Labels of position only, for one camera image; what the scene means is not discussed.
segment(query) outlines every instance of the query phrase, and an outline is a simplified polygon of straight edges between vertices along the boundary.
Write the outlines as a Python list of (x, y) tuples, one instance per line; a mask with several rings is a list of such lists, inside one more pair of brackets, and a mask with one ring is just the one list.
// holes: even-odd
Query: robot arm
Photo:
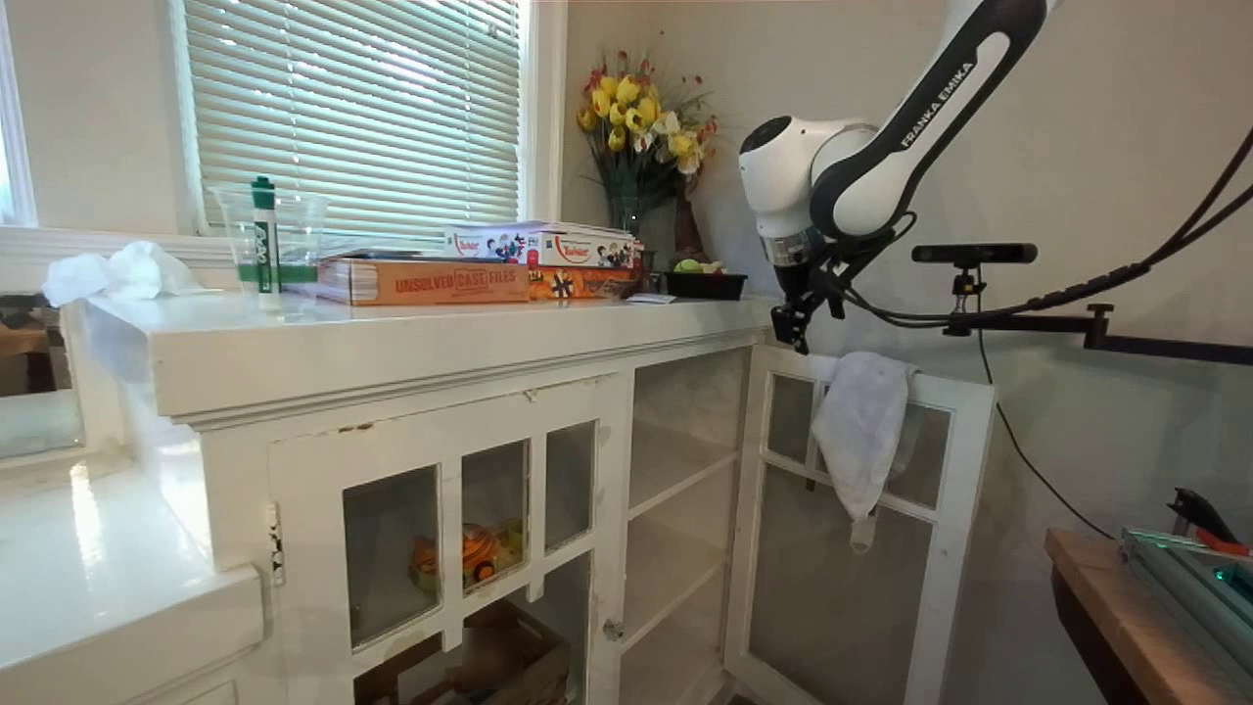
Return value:
[(742, 146), (742, 182), (786, 306), (777, 336), (808, 350), (811, 312), (909, 233), (913, 187), (1010, 76), (1053, 0), (963, 0), (899, 111), (869, 122), (770, 119)]

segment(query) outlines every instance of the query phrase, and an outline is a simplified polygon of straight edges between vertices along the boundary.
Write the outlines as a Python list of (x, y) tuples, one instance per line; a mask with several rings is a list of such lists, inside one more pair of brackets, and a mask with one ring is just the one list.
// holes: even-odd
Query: cabinet handle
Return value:
[(621, 631), (621, 624), (615, 624), (615, 619), (604, 619), (604, 626), (599, 626), (607, 637), (615, 637), (615, 644), (621, 644), (625, 637), (625, 631)]

